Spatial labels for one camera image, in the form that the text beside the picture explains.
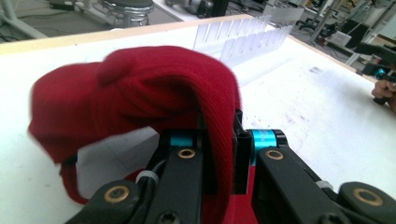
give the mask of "white table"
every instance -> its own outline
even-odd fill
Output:
[[[115,49],[191,49],[197,24],[219,20],[226,19],[0,45],[0,223],[63,223],[81,208],[65,195],[59,167],[26,131],[30,89],[38,78],[67,63],[100,61]],[[396,115],[373,103],[373,82],[293,38],[232,70],[246,129],[281,129],[336,191],[360,181],[396,198]]]

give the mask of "gray floor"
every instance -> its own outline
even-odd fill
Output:
[[[93,6],[99,10],[106,11],[98,4],[94,4]],[[80,11],[52,9],[50,8],[49,1],[46,0],[20,0],[14,7],[17,8],[16,14],[18,18],[47,36],[84,34],[121,27],[119,22],[114,25],[109,25],[93,16],[88,15],[87,13]],[[250,10],[249,12],[243,11],[240,6],[232,3],[227,9],[228,15],[241,13],[248,13],[252,16],[260,15],[260,13],[253,10]],[[303,19],[306,17],[310,17],[310,15],[304,14],[302,16]],[[176,21],[174,18],[165,14],[158,8],[155,8],[154,11],[149,14],[149,20],[150,24],[161,24]],[[306,42],[312,33],[312,30],[298,30],[298,26],[295,26],[291,32],[291,35]],[[4,22],[0,22],[0,37],[2,37],[0,38],[0,44],[7,43],[7,41],[19,41],[28,38]],[[324,53],[331,55],[334,57],[334,59],[340,62],[344,63],[348,58],[348,55],[345,55],[342,52],[331,49],[327,46],[320,46],[315,43],[309,44],[323,51]],[[364,65],[360,62],[356,62],[352,64],[352,66],[359,70],[364,67]]]

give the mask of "metal stool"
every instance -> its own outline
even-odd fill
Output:
[[[143,21],[149,25],[149,13],[154,10],[152,0],[98,0],[108,10],[123,16],[123,28],[131,27],[132,22],[142,26]]]

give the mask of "person's hand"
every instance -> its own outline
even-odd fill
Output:
[[[388,97],[390,109],[396,113],[396,86],[393,83],[386,80],[377,81],[372,91],[372,95],[379,99]]]

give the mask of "folded red cloth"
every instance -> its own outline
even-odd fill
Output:
[[[233,116],[240,108],[233,73],[219,61],[179,47],[117,50],[101,63],[60,67],[33,87],[29,131],[62,163],[64,185],[75,201],[80,148],[116,134],[151,126],[196,128],[201,110],[211,136],[218,194],[204,197],[204,223],[225,217],[233,187]]]

